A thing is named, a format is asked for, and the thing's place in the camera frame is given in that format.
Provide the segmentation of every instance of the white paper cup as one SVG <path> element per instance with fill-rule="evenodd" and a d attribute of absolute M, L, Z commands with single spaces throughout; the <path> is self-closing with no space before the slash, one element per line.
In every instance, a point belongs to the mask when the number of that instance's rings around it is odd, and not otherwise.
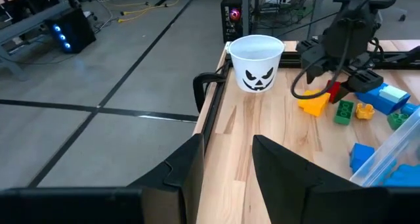
<path fill-rule="evenodd" d="M 236 82 L 250 93 L 269 90 L 276 79 L 284 44 L 275 37 L 249 35 L 233 41 L 228 48 Z"/>

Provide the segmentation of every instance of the red lego brick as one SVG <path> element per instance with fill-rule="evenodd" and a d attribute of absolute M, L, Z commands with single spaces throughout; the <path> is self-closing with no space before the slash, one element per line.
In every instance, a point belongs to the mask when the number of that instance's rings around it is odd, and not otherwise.
<path fill-rule="evenodd" d="M 327 91 L 327 93 L 330 94 L 329 96 L 329 102 L 333 102 L 335 96 L 337 95 L 337 93 L 339 93 L 340 90 L 340 82 L 334 82 L 333 87 L 331 87 L 331 89 L 329 89 Z"/>

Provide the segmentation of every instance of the gray floor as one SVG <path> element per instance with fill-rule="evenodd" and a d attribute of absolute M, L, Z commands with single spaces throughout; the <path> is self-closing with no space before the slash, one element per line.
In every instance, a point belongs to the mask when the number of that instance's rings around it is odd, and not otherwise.
<path fill-rule="evenodd" d="M 98 106 L 188 1 L 151 10 L 130 22 L 113 22 L 97 34 L 95 43 L 63 62 L 23 65 L 28 81 L 18 81 L 0 70 L 0 99 Z M 192 79 L 215 69 L 224 45 L 220 1 L 193 0 L 105 107 L 197 116 Z M 418 39 L 418 6 L 416 0 L 398 0 L 395 7 L 408 10 L 407 20 L 398 22 L 397 10 L 384 10 L 384 24 L 377 35 L 381 39 Z M 115 17 L 120 11 L 138 8 L 109 7 Z M 96 2 L 84 3 L 83 8 L 95 11 L 101 21 L 107 19 Z M 338 8 L 332 0 L 325 0 L 323 15 Z M 328 21 L 331 19 L 320 22 L 319 33 Z M 288 29 L 277 31 L 280 34 Z M 305 36 L 303 28 L 283 39 Z M 48 43 L 34 50 L 29 59 L 45 63 L 67 57 Z M 74 110 L 0 105 L 0 189 L 28 185 L 88 115 Z M 194 126 L 99 113 L 39 186 L 128 185 L 186 141 Z"/>

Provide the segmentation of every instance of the yellow toy piece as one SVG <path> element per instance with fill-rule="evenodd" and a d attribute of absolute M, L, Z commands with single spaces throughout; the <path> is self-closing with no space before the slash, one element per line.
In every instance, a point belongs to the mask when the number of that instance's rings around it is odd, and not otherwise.
<path fill-rule="evenodd" d="M 313 95 L 319 93 L 320 90 L 306 90 L 303 95 Z M 329 100 L 329 93 L 324 93 L 323 95 L 315 99 L 298 99 L 297 104 L 299 107 L 303 108 L 303 111 L 314 116 L 319 116 L 322 113 L 322 110 L 326 107 Z"/>
<path fill-rule="evenodd" d="M 375 110 L 373 109 L 373 106 L 370 104 L 366 104 L 365 107 L 363 107 L 362 103 L 358 103 L 356 107 L 356 117 L 358 119 L 366 119 L 371 120 L 373 117 L 373 114 L 375 113 Z"/>

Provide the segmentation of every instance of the red light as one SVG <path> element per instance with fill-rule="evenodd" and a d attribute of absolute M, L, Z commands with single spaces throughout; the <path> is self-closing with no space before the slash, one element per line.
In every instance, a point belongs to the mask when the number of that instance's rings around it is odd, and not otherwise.
<path fill-rule="evenodd" d="M 232 21 L 238 21 L 241 19 L 241 12 L 238 9 L 232 9 L 229 13 L 229 18 Z"/>

